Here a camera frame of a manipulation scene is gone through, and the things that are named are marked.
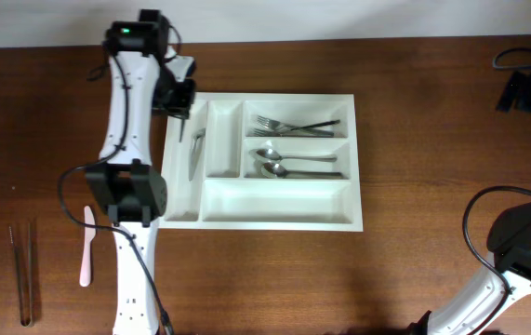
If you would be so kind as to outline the metal tweezers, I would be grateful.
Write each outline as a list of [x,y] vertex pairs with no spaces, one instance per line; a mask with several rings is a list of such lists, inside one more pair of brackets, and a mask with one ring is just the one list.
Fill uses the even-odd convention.
[[10,247],[13,253],[20,325],[23,328],[30,328],[34,323],[32,224],[28,222],[26,227],[25,246],[21,246],[18,241],[17,228],[10,226],[8,230]]

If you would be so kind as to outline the small metal teaspoon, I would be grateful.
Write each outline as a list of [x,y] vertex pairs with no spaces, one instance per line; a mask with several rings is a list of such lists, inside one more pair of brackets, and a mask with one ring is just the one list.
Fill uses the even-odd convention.
[[186,124],[186,119],[180,119],[179,143],[181,143],[183,139],[185,124]]
[[192,181],[194,178],[195,171],[197,169],[198,160],[200,156],[200,145],[199,142],[206,136],[206,129],[201,128],[193,133],[191,150],[189,155],[189,171],[188,171],[188,181]]

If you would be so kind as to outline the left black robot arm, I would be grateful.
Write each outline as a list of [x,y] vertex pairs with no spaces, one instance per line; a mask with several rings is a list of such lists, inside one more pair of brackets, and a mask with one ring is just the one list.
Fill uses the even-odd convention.
[[98,163],[85,177],[113,233],[117,261],[115,334],[171,334],[154,283],[158,220],[166,211],[166,181],[153,167],[155,114],[186,121],[194,101],[195,60],[169,43],[178,32],[157,9],[115,21],[102,43],[111,72],[108,130]]

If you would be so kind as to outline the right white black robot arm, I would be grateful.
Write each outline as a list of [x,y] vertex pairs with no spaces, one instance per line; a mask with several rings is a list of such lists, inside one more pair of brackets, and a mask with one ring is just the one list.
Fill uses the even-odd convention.
[[494,186],[471,199],[464,211],[462,233],[482,267],[448,304],[410,324],[408,334],[484,334],[503,312],[531,294],[531,202],[508,208],[497,217],[486,240],[486,256],[481,256],[471,242],[472,207],[482,196],[496,192],[531,197],[531,190]]

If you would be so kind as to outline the metal tablespoon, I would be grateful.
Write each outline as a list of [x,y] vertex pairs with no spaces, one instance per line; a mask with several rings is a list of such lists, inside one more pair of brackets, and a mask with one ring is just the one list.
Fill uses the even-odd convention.
[[264,163],[261,165],[261,173],[272,179],[339,179],[343,175],[339,172],[313,172],[313,171],[297,171],[287,170],[280,164]]
[[308,160],[317,162],[336,162],[338,158],[335,155],[330,156],[296,156],[296,155],[281,155],[271,148],[253,149],[250,154],[257,160],[263,163],[280,163],[283,160]]

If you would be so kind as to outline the metal fork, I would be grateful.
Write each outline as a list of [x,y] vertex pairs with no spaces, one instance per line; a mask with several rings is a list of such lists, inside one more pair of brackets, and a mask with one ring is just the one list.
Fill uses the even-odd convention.
[[295,126],[292,126],[292,125],[289,125],[289,124],[286,124],[286,123],[283,123],[283,122],[280,122],[280,121],[277,121],[277,120],[274,120],[274,119],[271,119],[265,116],[261,116],[261,115],[257,116],[256,122],[260,126],[265,127],[268,130],[276,131],[276,132],[291,131],[293,128],[295,128]]
[[266,129],[251,129],[248,134],[248,137],[296,137],[296,138],[333,138],[334,134],[311,134],[311,133],[293,133],[293,132],[276,132]]
[[321,123],[316,124],[310,124],[307,126],[300,126],[300,127],[291,127],[288,131],[294,131],[294,130],[305,130],[305,129],[312,129],[312,128],[318,128],[318,127],[326,127],[326,126],[334,126],[336,124],[340,123],[340,119],[331,120],[331,121],[325,121]]

